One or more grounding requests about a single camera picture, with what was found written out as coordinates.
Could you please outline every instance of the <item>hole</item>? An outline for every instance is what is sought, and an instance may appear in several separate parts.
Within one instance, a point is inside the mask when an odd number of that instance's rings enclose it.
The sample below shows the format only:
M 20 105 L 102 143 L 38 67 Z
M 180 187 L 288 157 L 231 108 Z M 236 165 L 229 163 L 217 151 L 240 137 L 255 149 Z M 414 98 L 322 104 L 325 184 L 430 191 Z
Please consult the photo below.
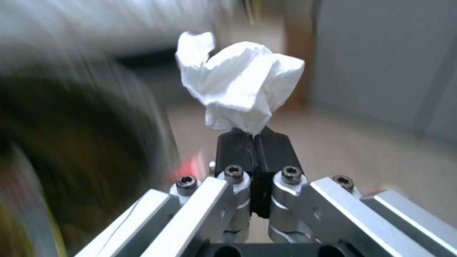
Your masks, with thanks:
M 192 182 L 192 178 L 189 176 L 184 176 L 181 178 L 181 183 L 183 184 L 190 184 Z
M 319 221 L 322 220 L 322 212 L 317 207 L 313 208 L 313 214 L 316 217 L 316 219 L 318 219 Z
M 336 180 L 337 180 L 339 183 L 349 184 L 349 180 L 346 179 L 346 178 L 343 178 L 343 177 L 338 177 Z
M 289 173 L 292 173 L 292 174 L 297 173 L 297 169 L 294 168 L 294 167 L 288 167 L 288 168 L 286 169 L 286 171 L 289 172 Z
M 230 168 L 228 168 L 228 171 L 229 171 L 230 173 L 238 172 L 238 171 L 239 171 L 239 168 L 238 168 L 238 167 L 230 167 Z
M 317 256 L 344 257 L 344 253 L 335 246 L 321 246 L 317 252 Z
M 214 257 L 241 257 L 241 254 L 233 246 L 223 246 L 214 253 Z

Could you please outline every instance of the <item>hex socket screw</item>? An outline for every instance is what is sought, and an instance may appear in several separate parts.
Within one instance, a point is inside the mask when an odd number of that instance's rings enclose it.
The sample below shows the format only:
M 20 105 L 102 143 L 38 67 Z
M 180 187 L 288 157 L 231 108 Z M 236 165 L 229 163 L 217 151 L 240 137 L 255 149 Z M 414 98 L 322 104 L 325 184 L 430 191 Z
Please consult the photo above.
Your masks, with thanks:
M 354 181 L 348 176 L 335 175 L 332 177 L 332 180 L 338 183 L 342 188 L 346 189 L 350 193 L 354 189 Z
M 281 179 L 286 184 L 297 185 L 302 179 L 302 171 L 294 166 L 285 166 L 281 170 Z
M 236 164 L 227 165 L 224 169 L 224 178 L 231 184 L 243 181 L 243 168 Z
M 176 181 L 176 189 L 180 195 L 192 195 L 197 189 L 197 179 L 193 175 L 183 175 Z

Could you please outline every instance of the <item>gray wall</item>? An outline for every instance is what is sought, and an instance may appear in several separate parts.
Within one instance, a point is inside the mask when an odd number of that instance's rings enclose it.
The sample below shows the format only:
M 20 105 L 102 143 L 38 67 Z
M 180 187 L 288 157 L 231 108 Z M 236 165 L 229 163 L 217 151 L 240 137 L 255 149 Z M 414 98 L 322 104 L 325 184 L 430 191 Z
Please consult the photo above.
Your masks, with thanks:
M 457 140 L 457 1 L 322 0 L 310 100 Z

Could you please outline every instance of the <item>black screw head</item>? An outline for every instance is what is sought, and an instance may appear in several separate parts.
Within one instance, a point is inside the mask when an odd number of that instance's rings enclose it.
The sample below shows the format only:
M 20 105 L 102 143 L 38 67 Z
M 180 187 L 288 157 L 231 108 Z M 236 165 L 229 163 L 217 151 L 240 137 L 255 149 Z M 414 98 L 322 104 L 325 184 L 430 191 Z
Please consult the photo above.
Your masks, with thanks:
M 281 179 L 289 185 L 297 185 L 302 179 L 302 170 L 294 166 L 285 166 L 281 171 Z
M 354 189 L 354 181 L 348 176 L 335 175 L 332 177 L 332 180 L 338 183 L 342 188 L 346 189 L 349 192 L 352 192 L 352 190 Z
M 181 195 L 191 195 L 197 189 L 197 179 L 193 175 L 183 175 L 176 181 L 176 188 Z
M 243 180 L 243 168 L 235 164 L 227 165 L 224 169 L 224 177 L 229 183 L 240 183 Z

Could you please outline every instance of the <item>crumpled tissue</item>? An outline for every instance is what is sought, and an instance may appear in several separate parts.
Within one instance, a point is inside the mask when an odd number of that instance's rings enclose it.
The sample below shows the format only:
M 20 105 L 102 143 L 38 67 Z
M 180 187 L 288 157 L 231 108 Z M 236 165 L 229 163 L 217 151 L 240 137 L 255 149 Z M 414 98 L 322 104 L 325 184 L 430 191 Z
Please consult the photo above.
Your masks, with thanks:
M 206 107 L 208 127 L 260 133 L 292 93 L 304 61 L 252 42 L 235 43 L 209 58 L 214 48 L 210 32 L 181 34 L 176 60 L 183 86 Z

